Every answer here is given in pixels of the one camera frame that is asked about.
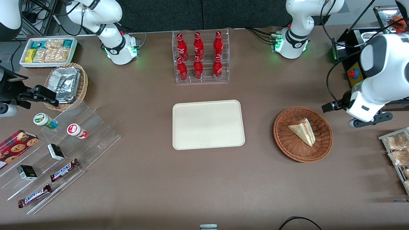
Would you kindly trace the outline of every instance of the small black box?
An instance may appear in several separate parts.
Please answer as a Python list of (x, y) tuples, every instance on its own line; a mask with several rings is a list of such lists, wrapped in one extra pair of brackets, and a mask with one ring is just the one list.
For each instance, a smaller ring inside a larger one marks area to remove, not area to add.
[(36, 172), (30, 165), (20, 165), (17, 167), (17, 171), (23, 180), (35, 180), (37, 179)]
[(50, 152), (51, 157), (53, 159), (56, 159), (56, 160), (63, 160), (64, 159), (64, 154), (63, 154), (63, 152), (61, 151), (61, 149), (60, 149), (60, 147), (58, 145), (49, 144), (47, 147), (48, 147), (48, 151)]

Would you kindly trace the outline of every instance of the foil package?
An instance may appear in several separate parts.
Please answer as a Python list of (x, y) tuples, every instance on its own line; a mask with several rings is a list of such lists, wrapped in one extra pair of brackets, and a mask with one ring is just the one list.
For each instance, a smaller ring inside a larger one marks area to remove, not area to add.
[(47, 88), (54, 91), (56, 99), (61, 104), (71, 104), (75, 101), (81, 72), (78, 68), (59, 68), (51, 72)]

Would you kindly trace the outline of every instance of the small bottle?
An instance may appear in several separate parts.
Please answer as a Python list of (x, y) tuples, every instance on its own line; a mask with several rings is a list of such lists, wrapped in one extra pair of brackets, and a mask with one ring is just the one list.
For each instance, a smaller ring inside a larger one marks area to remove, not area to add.
[(189, 54), (187, 54), (186, 42), (184, 42), (182, 34), (177, 34), (176, 37), (178, 38), (179, 56), (183, 58), (183, 62), (187, 62), (189, 60)]
[(181, 81), (187, 81), (187, 68), (186, 65), (183, 63), (181, 57), (178, 57), (178, 65), (176, 66), (178, 70), (178, 75)]
[(88, 131), (81, 128), (77, 124), (69, 125), (67, 128), (67, 133), (70, 134), (71, 136), (78, 137), (79, 139), (84, 139), (85, 137), (88, 136)]
[(193, 69), (195, 71), (195, 78), (200, 80), (202, 79), (203, 76), (203, 64), (200, 61), (199, 56), (195, 56), (195, 63), (193, 63)]
[(55, 119), (52, 119), (50, 116), (48, 116), (45, 113), (39, 113), (35, 115), (33, 122), (36, 125), (45, 126), (49, 129), (55, 129), (58, 126), (58, 121)]
[(223, 65), (220, 62), (220, 56), (215, 58), (215, 63), (213, 63), (213, 79), (218, 81), (222, 78), (222, 68)]
[(222, 40), (222, 32), (216, 32), (216, 39), (213, 42), (213, 56), (216, 58), (220, 56), (220, 59), (223, 59), (223, 40)]
[(202, 61), (205, 58), (205, 50), (203, 46), (203, 42), (200, 39), (200, 33), (195, 33), (195, 42), (193, 43), (193, 47), (195, 48), (195, 55), (199, 56), (200, 60)]

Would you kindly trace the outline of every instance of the cookie box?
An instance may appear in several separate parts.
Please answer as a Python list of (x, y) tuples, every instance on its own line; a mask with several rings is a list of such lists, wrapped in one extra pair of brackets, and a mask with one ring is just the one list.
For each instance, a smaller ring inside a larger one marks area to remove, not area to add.
[[(27, 55), (27, 52), (29, 51), (29, 49), (32, 48), (33, 43), (39, 42), (39, 41), (45, 41), (47, 39), (63, 39), (63, 40), (66, 40), (66, 41), (67, 40), (72, 41), (72, 43), (70, 44), (70, 52), (68, 53), (68, 58), (67, 58), (66, 62), (50, 62), (50, 63), (28, 63), (28, 62), (25, 62), (25, 57)], [(30, 69), (30, 68), (54, 68), (56, 66), (69, 64), (69, 63), (71, 63), (71, 60), (74, 57), (74, 52), (75, 52), (75, 48), (76, 48), (77, 43), (78, 43), (78, 41), (73, 37), (54, 36), (54, 37), (42, 37), (42, 38), (30, 38), (27, 41), (27, 44), (26, 44), (26, 46), (24, 48), (23, 54), (21, 55), (20, 65)]]
[(19, 130), (0, 143), (0, 169), (10, 164), (14, 159), (23, 154), (38, 142), (35, 134)]

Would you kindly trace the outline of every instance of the red bottle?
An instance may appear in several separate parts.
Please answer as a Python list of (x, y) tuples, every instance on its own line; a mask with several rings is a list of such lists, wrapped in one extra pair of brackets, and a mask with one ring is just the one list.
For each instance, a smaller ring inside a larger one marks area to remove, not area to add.
[(203, 64), (200, 61), (200, 57), (197, 55), (195, 56), (195, 63), (193, 63), (193, 69), (195, 70), (195, 78), (198, 80), (202, 79)]
[(187, 54), (186, 42), (184, 42), (182, 34), (177, 34), (176, 37), (178, 38), (179, 56), (183, 58), (183, 62), (187, 62), (189, 60), (189, 54)]
[(216, 58), (220, 56), (220, 59), (223, 59), (223, 40), (222, 40), (222, 32), (216, 32), (216, 39), (213, 42), (213, 56)]
[(218, 81), (222, 78), (222, 68), (223, 65), (220, 62), (220, 56), (215, 58), (215, 63), (213, 63), (213, 79)]
[(187, 68), (186, 65), (183, 63), (181, 57), (178, 57), (178, 65), (176, 68), (178, 69), (179, 78), (181, 81), (187, 81)]
[(205, 58), (205, 50), (203, 47), (203, 42), (200, 39), (200, 33), (195, 33), (195, 42), (193, 43), (193, 47), (195, 48), (195, 55), (199, 56), (200, 60), (202, 61)]

